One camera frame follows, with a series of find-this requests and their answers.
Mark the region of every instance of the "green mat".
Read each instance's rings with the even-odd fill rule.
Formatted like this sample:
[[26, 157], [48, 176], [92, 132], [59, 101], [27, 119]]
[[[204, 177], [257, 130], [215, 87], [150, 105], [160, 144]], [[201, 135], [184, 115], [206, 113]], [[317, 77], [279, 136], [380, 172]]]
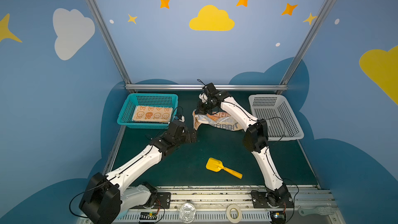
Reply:
[[[199, 93], [177, 93], [178, 105], [183, 107], [185, 122], [190, 128], [193, 126], [192, 112], [196, 109]], [[230, 94], [250, 112], [248, 97], [260, 92], [232, 91]], [[155, 137], [158, 132], [159, 130], [126, 128], [113, 169], [135, 157], [148, 145], [146, 134]], [[144, 181], [152, 186], [264, 185], [264, 178], [254, 156], [242, 144], [243, 136], [242, 130], [234, 132], [202, 124], [198, 128], [198, 142], [180, 146], [172, 155], [143, 173], [132, 186]], [[281, 177], [298, 185], [317, 184], [297, 141], [278, 142], [270, 147], [270, 152]], [[242, 173], [242, 179], [224, 171], [216, 173], [207, 170], [209, 157], [221, 160], [226, 167]]]

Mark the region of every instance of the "yellow toy shovel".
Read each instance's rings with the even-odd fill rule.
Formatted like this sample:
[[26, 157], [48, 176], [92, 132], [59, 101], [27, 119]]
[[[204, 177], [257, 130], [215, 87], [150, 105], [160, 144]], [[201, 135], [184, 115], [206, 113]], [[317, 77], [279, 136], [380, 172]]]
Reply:
[[222, 165], [222, 162], [220, 160], [214, 159], [214, 158], [209, 158], [206, 164], [206, 169], [209, 169], [214, 172], [219, 172], [220, 170], [225, 170], [226, 172], [236, 176], [239, 179], [242, 179], [242, 174], [239, 172], [236, 172], [234, 170], [228, 169], [227, 167], [224, 167]]

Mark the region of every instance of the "shovel handle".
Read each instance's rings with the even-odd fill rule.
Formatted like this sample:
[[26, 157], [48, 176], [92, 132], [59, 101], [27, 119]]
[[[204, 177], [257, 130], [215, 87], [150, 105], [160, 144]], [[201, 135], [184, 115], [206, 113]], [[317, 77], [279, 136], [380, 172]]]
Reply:
[[228, 172], [228, 173], [230, 173], [230, 174], [236, 176], [237, 178], [242, 179], [242, 174], [241, 174], [241, 173], [236, 172], [236, 171], [231, 170], [231, 169], [228, 169], [227, 167], [224, 167], [224, 170], [225, 170], [226, 172]]

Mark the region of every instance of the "roll of tape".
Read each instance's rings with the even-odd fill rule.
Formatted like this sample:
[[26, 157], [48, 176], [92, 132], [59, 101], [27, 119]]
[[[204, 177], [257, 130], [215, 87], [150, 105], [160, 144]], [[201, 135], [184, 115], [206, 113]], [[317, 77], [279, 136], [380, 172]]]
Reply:
[[[232, 218], [232, 216], [231, 216], [232, 209], [236, 209], [238, 211], [238, 216], [236, 217], [236, 219]], [[228, 221], [230, 221], [232, 223], [238, 223], [242, 219], [242, 210], [240, 210], [238, 205], [231, 204], [226, 209], [226, 217], [227, 217]]]

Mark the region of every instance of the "teal plastic basket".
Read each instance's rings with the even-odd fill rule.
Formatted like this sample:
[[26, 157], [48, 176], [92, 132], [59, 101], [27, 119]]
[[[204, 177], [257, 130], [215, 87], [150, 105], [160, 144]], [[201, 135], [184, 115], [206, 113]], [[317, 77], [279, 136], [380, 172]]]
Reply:
[[[129, 128], [139, 129], [164, 129], [169, 126], [168, 123], [145, 123], [132, 121], [134, 110], [136, 106], [150, 106], [150, 107], [172, 107], [173, 110], [178, 106], [178, 96], [175, 94], [166, 93], [132, 93], [130, 94], [117, 118], [117, 123], [125, 125]], [[173, 111], [172, 121], [177, 111]]]

